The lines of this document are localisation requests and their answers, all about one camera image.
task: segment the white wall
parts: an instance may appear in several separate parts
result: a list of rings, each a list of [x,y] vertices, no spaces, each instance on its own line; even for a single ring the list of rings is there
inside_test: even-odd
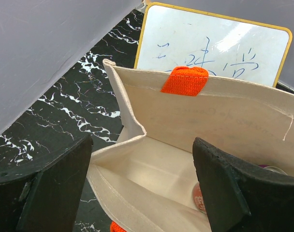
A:
[[[141,0],[0,0],[0,134]]]

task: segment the gold whiteboard frame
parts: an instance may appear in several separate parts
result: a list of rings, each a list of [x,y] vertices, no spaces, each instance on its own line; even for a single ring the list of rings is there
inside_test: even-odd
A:
[[[151,4],[148,5],[148,7],[146,8],[145,11],[145,15],[144,15],[144,21],[143,21],[143,26],[142,26],[142,30],[141,30],[141,35],[139,37],[139,43],[138,43],[138,48],[137,48],[137,52],[136,52],[136,58],[135,58],[135,64],[134,64],[134,68],[137,68],[137,62],[138,62],[138,58],[139,58],[139,54],[141,51],[141,46],[142,46],[142,41],[143,41],[143,36],[144,36],[144,31],[145,31],[145,24],[146,24],[146,20],[147,20],[147,15],[148,15],[148,11],[152,6],[163,6],[163,7],[167,7],[167,8],[173,8],[173,9],[177,9],[177,10],[182,10],[182,11],[187,11],[187,12],[193,12],[193,13],[197,13],[197,14],[202,14],[202,15],[209,15],[209,16],[213,16],[213,17],[217,17],[217,18],[224,18],[224,19],[229,19],[232,21],[237,21],[237,22],[242,22],[242,23],[249,23],[249,24],[254,24],[254,25],[258,25],[258,26],[262,26],[262,27],[267,27],[267,28],[273,28],[273,29],[278,29],[278,30],[283,30],[285,32],[287,32],[289,34],[289,40],[286,46],[286,50],[283,53],[283,57],[281,59],[281,63],[279,65],[279,69],[277,71],[277,75],[273,84],[273,87],[276,86],[284,61],[286,60],[291,42],[292,42],[292,32],[288,29],[288,28],[284,28],[284,27],[280,27],[280,26],[275,26],[275,25],[270,25],[270,24],[266,24],[266,23],[259,23],[259,22],[255,22],[255,21],[250,21],[250,20],[245,20],[245,19],[241,19],[241,18],[235,18],[235,17],[230,17],[230,16],[225,16],[225,15],[221,15],[221,14],[215,14],[215,13],[210,13],[210,12],[205,12],[205,11],[199,11],[199,10],[194,10],[194,9],[190,9],[190,8],[185,8],[185,7],[181,7],[181,6],[174,6],[174,5],[169,5],[169,4],[165,4],[165,3],[160,3],[160,2],[153,2]]]

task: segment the beige canvas bag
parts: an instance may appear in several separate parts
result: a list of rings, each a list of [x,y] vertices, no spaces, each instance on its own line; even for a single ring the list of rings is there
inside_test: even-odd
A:
[[[196,137],[254,164],[294,176],[294,95],[210,76],[196,96],[161,93],[169,73],[103,62],[124,126],[92,154],[88,180],[101,206],[128,232],[210,232],[191,196]]]

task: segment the orange strap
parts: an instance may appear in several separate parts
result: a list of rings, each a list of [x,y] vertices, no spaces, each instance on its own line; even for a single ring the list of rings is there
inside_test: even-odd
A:
[[[112,224],[110,225],[110,232],[126,232],[126,231],[113,221]]]
[[[196,96],[208,80],[208,71],[200,67],[176,67],[161,89],[162,93]]]

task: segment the loose thread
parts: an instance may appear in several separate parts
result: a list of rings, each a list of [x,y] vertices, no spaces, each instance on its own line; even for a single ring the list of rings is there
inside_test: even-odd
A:
[[[289,132],[289,130],[290,130],[290,128],[291,128],[291,126],[292,126],[292,123],[293,123],[293,115],[291,115],[291,123],[290,123],[290,126],[289,126],[289,128],[288,128],[288,130],[287,130],[287,132],[286,132],[286,134],[284,135],[284,137],[283,137],[283,141],[285,141],[286,140],[286,136],[287,136],[287,134],[288,134],[288,132]]]

